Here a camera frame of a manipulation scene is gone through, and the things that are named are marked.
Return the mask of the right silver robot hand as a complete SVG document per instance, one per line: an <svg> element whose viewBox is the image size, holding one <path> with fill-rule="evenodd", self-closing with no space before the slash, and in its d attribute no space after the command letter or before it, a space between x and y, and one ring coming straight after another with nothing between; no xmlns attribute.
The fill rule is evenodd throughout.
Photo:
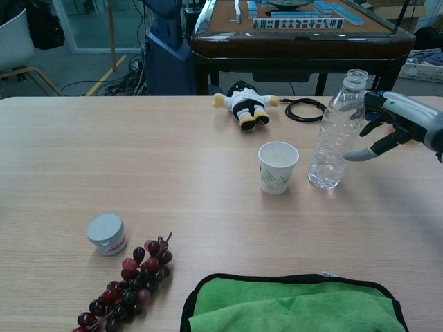
<svg viewBox="0 0 443 332"><path fill-rule="evenodd" d="M361 137L384 123L392 125L394 131L371 147L346 153L343 156L345 160L371 160L414 140L434 152L443 164L443 111L392 91L366 91L364 102L365 119L369 123L361 130Z"/></svg>

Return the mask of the clear plastic bottle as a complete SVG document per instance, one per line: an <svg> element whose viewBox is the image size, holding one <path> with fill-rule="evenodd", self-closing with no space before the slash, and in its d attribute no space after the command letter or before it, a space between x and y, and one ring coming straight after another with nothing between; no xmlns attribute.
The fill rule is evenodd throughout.
<svg viewBox="0 0 443 332"><path fill-rule="evenodd" d="M367 80L366 71L349 70L342 88L329 101L307 174L315 187L332 189L341 182L347 167L343 156L352 150L364 123Z"/></svg>

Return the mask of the small white paper cup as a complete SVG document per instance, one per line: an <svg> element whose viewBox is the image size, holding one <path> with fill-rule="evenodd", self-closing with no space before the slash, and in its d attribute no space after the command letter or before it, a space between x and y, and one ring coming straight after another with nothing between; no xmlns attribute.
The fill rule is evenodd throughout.
<svg viewBox="0 0 443 332"><path fill-rule="evenodd" d="M257 156L261 190L271 195L283 194L299 161L298 150L286 142L267 142L259 148Z"/></svg>

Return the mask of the white plastic basket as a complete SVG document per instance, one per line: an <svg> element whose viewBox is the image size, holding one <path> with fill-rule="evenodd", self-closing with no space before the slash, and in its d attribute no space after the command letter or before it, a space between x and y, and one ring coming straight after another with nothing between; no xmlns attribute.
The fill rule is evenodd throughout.
<svg viewBox="0 0 443 332"><path fill-rule="evenodd" d="M434 83L443 83L443 66L406 62L398 77Z"/></svg>

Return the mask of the black tripod stand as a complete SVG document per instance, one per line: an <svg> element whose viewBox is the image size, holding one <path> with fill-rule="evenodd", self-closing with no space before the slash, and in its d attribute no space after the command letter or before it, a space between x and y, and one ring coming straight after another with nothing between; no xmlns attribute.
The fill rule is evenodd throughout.
<svg viewBox="0 0 443 332"><path fill-rule="evenodd" d="M410 0L404 0L404 4L401 7L401 11L399 13L399 16L395 22L395 27L393 29L393 34L396 35L398 33L398 30L401 28L401 23L404 20L404 16L406 14L406 10L409 6Z"/></svg>

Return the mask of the brown mahjong table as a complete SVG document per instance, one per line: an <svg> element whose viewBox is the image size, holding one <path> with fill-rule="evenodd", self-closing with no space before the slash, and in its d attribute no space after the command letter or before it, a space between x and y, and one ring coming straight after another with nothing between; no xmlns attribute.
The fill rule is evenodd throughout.
<svg viewBox="0 0 443 332"><path fill-rule="evenodd" d="M288 82L296 73L317 73L316 95L322 95L328 74L363 69L375 76L374 90L392 90L415 44L415 36L352 0L337 3L364 20L345 21L337 30L253 30L247 0L240 0L241 23L235 22L235 0L206 0L190 38L195 62L196 91L208 94L220 71L264 73L270 80Z"/></svg>

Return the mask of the black-haired plush doll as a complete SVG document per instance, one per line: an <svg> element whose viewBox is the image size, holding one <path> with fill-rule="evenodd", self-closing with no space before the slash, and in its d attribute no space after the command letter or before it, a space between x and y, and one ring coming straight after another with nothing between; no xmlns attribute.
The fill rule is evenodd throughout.
<svg viewBox="0 0 443 332"><path fill-rule="evenodd" d="M277 107L279 103L276 96L260 95L254 86L241 80L234 83L226 95L216 93L213 96L213 106L230 111L243 131L255 125L267 125L270 117L266 108Z"/></svg>

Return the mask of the dark round dish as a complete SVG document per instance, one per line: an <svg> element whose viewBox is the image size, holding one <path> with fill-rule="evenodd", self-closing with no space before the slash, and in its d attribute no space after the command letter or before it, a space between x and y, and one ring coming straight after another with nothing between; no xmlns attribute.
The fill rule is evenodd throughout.
<svg viewBox="0 0 443 332"><path fill-rule="evenodd" d="M269 4L281 10L295 10L298 7L306 6L311 0L267 0Z"/></svg>

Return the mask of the green black-edged microfiber cloth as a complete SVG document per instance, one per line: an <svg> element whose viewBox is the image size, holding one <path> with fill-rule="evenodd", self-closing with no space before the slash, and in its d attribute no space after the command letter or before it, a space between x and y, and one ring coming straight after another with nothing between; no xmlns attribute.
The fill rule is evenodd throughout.
<svg viewBox="0 0 443 332"><path fill-rule="evenodd" d="M384 286L335 275L216 273L188 296L180 332L409 332Z"/></svg>

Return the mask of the wooden pole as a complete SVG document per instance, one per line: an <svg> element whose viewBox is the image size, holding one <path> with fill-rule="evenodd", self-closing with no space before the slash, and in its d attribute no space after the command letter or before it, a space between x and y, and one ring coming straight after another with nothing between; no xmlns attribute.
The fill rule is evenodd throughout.
<svg viewBox="0 0 443 332"><path fill-rule="evenodd" d="M111 5L111 0L106 0L106 11L107 11L107 24L109 32L109 45L110 45L110 55L111 55L111 69L115 73L117 71L116 64L116 47L115 47L115 36L114 36L114 18L113 18L113 8Z"/></svg>

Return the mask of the dark red grape bunch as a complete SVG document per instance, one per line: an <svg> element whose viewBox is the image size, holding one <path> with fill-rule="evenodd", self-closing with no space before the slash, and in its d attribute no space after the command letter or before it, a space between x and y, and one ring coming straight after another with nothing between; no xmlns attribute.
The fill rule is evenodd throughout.
<svg viewBox="0 0 443 332"><path fill-rule="evenodd" d="M124 325L142 315L146 303L170 275L171 237L169 233L134 248L132 256L122 261L122 279L107 284L90 302L89 310L78 315L78 325L70 332L123 332Z"/></svg>

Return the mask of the small grey round lid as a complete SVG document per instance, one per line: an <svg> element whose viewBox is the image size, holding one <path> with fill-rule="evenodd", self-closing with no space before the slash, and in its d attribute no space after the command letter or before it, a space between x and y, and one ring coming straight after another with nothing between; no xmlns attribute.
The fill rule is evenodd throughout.
<svg viewBox="0 0 443 332"><path fill-rule="evenodd" d="M103 256L117 255L127 245L123 219L115 212L94 216L86 226L86 235Z"/></svg>

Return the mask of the black bag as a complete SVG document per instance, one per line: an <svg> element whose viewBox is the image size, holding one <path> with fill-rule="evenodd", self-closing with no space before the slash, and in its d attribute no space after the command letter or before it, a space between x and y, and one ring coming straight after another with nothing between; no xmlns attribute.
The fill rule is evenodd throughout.
<svg viewBox="0 0 443 332"><path fill-rule="evenodd" d="M64 45L65 34L51 7L43 0L25 0L27 21L35 48L49 50Z"/></svg>

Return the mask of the white wooden-legged chair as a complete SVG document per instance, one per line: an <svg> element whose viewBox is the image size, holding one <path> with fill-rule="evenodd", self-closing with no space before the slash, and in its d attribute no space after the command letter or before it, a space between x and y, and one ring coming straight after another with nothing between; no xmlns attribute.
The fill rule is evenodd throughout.
<svg viewBox="0 0 443 332"><path fill-rule="evenodd" d="M62 91L43 71L28 65L34 55L35 47L24 8L16 17L0 26L0 80L12 76L24 80L30 78L43 93L50 96L48 90L33 75L36 73L57 95L63 96Z"/></svg>

